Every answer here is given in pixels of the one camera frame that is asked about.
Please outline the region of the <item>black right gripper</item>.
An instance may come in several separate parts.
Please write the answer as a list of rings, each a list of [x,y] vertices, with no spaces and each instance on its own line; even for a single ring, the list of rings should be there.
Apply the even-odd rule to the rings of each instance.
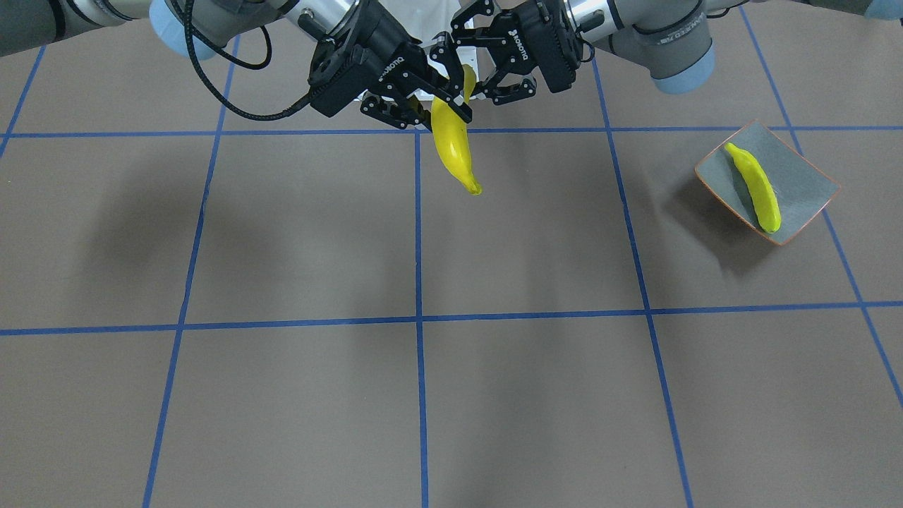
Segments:
[[[317,42],[310,62],[309,105],[332,118],[365,91],[386,83],[406,64],[425,70],[420,41],[382,4],[358,4],[343,30]],[[398,102],[366,95],[362,114],[392,128],[432,131],[431,124],[471,124],[471,67],[403,71],[392,83]]]

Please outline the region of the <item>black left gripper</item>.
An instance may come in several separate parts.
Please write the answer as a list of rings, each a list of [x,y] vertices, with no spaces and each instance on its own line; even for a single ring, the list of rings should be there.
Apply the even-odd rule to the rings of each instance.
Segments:
[[[430,1],[429,65],[445,78],[461,74],[455,66],[470,67],[480,77],[478,41],[480,29],[499,13],[496,1]],[[552,93],[570,90],[581,66],[583,49],[569,23],[562,1],[525,1],[504,9],[487,26],[487,45],[495,72],[478,81],[474,99],[507,105],[535,96],[538,68]],[[500,85],[507,75],[521,76],[519,83]]]

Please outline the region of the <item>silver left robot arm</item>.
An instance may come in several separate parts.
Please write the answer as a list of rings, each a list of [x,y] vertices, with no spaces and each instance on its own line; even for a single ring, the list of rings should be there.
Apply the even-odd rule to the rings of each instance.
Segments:
[[[713,73],[709,20],[739,8],[739,1],[526,1],[500,9],[471,1],[449,23],[446,39],[485,48],[495,71],[478,92],[494,103],[526,97],[509,75],[542,73],[552,92],[570,89],[577,68],[597,49],[645,68],[658,90],[679,95],[698,89]]]

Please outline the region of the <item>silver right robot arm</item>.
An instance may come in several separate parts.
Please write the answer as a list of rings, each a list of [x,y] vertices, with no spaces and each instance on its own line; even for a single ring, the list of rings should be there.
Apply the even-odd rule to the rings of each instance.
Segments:
[[[149,20],[168,48],[190,60],[207,90],[242,118],[270,122],[290,118],[306,107],[331,118],[361,99],[361,111],[384,124],[431,129],[432,114],[416,97],[417,91],[425,91],[457,119],[465,123],[472,119],[465,70],[449,45],[449,33],[440,33],[435,46],[444,67],[441,72],[429,64],[422,42],[377,1],[4,1],[2,55],[140,19]],[[273,49],[267,26],[277,20],[293,23],[317,42],[309,90],[281,112],[252,114],[226,99],[200,62],[228,57],[225,48],[232,39],[258,29],[267,45],[264,61],[250,63],[235,56],[229,60],[248,70],[267,67]]]

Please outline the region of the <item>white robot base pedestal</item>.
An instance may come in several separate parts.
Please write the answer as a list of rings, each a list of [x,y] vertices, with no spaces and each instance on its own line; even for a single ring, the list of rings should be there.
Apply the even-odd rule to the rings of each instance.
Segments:
[[[461,105],[472,97],[478,81],[488,78],[488,57],[483,48],[474,46],[463,35],[451,29],[436,32],[423,43],[427,64],[439,75],[436,89],[439,98]]]

